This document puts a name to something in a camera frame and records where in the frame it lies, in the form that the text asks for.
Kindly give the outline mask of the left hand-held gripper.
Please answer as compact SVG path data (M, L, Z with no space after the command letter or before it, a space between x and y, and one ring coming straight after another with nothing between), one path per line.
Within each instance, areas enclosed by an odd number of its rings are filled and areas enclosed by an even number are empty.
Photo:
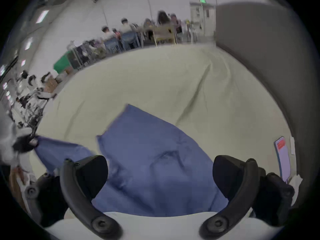
M10 122L3 130L0 137L1 162L9 166L18 165L18 152L30 152L39 145L34 134L19 136L17 138L16 125Z

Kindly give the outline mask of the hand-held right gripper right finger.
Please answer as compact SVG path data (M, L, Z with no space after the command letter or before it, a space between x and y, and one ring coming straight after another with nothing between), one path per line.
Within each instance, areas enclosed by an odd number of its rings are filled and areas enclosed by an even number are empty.
M250 208L257 219L270 226L286 224L294 188L277 174L266 174L255 159L244 162L228 155L218 155L213 162L212 175L228 204L202 223L199 235L203 239L224 236L245 217Z

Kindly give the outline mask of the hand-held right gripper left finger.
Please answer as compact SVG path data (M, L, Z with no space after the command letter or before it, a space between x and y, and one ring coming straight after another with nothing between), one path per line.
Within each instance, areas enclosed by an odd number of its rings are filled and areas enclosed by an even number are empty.
M25 189L31 218L42 227L62 220L67 209L92 233L106 240L122 235L119 223L92 204L108 178L105 157L94 155L79 161L64 160L53 173L44 173Z

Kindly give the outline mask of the person's left hand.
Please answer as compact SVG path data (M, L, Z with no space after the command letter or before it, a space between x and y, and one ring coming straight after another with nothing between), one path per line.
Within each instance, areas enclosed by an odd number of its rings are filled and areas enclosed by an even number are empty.
M20 207L30 215L25 190L30 186L30 173L21 166L12 167L9 175L9 189Z

